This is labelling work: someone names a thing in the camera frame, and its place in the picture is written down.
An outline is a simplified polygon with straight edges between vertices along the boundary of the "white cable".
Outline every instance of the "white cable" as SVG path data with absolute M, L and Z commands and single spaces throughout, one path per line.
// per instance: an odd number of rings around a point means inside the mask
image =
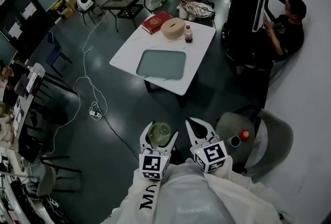
M 107 104 L 107 100 L 106 100 L 105 97 L 103 96 L 102 92 L 101 92 L 100 90 L 98 90 L 98 88 L 97 88 L 96 86 L 93 85 L 92 80 L 90 79 L 90 77 L 86 75 L 86 68 L 85 68 L 85 55 L 86 55 L 89 51 L 91 51 L 91 50 L 93 49 L 93 46 L 90 46 L 90 48 L 89 48 L 87 51 L 84 51 L 84 48 L 85 48 L 85 46 L 86 46 L 86 44 L 87 44 L 87 42 L 88 42 L 88 40 L 89 40 L 90 35 L 91 35 L 91 34 L 93 33 L 93 31 L 98 27 L 98 25 L 99 25 L 100 23 L 103 22 L 103 20 L 104 20 L 105 17 L 106 17 L 106 15 L 103 16 L 102 20 L 101 20 L 101 21 L 100 21 L 100 22 L 99 22 L 99 23 L 93 28 L 93 30 L 89 33 L 89 35 L 88 35 L 88 37 L 87 37 L 87 40 L 86 40 L 86 42 L 85 42 L 85 44 L 84 44 L 84 46 L 83 46 L 83 49 L 82 49 L 82 50 L 83 50 L 83 53 L 84 53 L 84 56 L 83 56 L 83 66 L 84 66 L 84 75 L 85 75 L 85 76 L 84 76 L 84 77 L 79 77 L 79 78 L 75 81 L 75 83 L 74 83 L 74 85 L 73 85 L 73 88 L 72 88 L 72 89 L 78 94 L 78 97 L 79 97 L 79 107 L 78 107 L 78 109 L 77 109 L 77 111 L 76 111 L 74 117 L 73 117 L 68 123 L 66 123 L 66 124 L 64 124 L 64 125 L 62 125 L 62 126 L 60 126 L 60 127 L 58 127 L 58 128 L 56 129 L 56 132 L 55 132 L 55 135 L 54 135 L 54 138 L 53 138 L 53 148 L 54 148 L 54 149 L 53 149 L 53 151 L 48 152 L 48 153 L 44 154 L 43 156 L 46 156 L 47 154 L 52 154 L 52 153 L 55 151 L 55 137 L 56 137 L 56 135 L 57 135 L 58 130 L 59 130 L 60 128 L 62 128 L 62 127 L 65 127 L 66 125 L 69 125 L 72 121 L 74 121 L 74 119 L 76 118 L 76 116 L 77 116 L 77 114 L 78 114 L 78 112 L 79 112 L 79 110 L 80 110 L 80 108 L 81 108 L 81 96 L 80 96 L 80 94 L 74 89 L 75 85 L 77 84 L 77 82 L 78 82 L 80 79 L 88 79 L 88 82 L 89 82 L 90 85 L 93 87 L 93 94 L 94 94 L 94 97 L 95 97 L 95 101 L 92 102 L 91 107 L 89 108 L 88 114 L 90 113 L 90 111 L 93 109 L 94 106 L 97 106 L 98 109 L 101 109 L 100 106 L 99 106 L 99 104 L 98 104 L 98 98 L 97 98 L 97 96 L 96 96 L 96 94 L 95 94 L 95 90 L 97 90 L 97 91 L 101 94 L 101 96 L 103 97 L 103 99 L 104 99 L 104 101 L 105 101 L 105 103 L 106 103 L 106 111 L 105 111 L 104 113 L 101 112 L 101 117 L 100 117 L 100 118 L 94 118 L 94 117 L 91 116 L 91 115 L 90 115 L 90 117 L 93 118 L 94 121 L 99 121 L 99 120 L 102 119 L 103 116 L 105 116 L 105 115 L 108 113 L 108 104 Z M 26 169 L 27 172 L 29 172 L 29 168 L 38 165 L 39 162 L 40 162 L 40 160 L 39 160 L 35 165 L 31 165 L 30 162 L 29 162 L 28 167 L 27 167 L 27 168 L 24 167 L 24 168 Z

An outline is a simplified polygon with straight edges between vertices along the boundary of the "black and white marker cube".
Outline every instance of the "black and white marker cube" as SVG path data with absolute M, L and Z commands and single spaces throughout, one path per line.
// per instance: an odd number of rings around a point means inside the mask
M 139 170 L 144 178 L 161 180 L 169 166 L 170 156 L 139 154 Z
M 223 141 L 194 150 L 195 162 L 206 173 L 222 167 L 227 157 L 227 150 Z

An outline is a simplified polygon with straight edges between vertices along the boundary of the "gray tray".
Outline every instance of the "gray tray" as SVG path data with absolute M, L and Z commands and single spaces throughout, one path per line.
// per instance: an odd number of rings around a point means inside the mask
M 137 75 L 180 80 L 183 77 L 186 54 L 181 51 L 145 50 Z

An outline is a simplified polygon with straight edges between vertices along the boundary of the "white wall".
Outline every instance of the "white wall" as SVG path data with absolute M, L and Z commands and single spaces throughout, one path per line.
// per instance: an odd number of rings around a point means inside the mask
M 266 109 L 288 122 L 294 144 L 264 180 L 297 223 L 321 223 L 331 210 L 331 0 L 303 0 L 305 43 L 269 89 Z

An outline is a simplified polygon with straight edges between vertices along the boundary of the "white jacket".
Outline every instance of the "white jacket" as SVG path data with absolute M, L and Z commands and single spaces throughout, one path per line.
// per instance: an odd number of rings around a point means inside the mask
M 160 182 L 148 181 L 135 170 L 128 196 L 102 224 L 111 223 L 280 224 L 294 223 L 294 218 L 272 189 L 233 172 L 229 156 L 211 174 L 192 159 L 169 165 Z

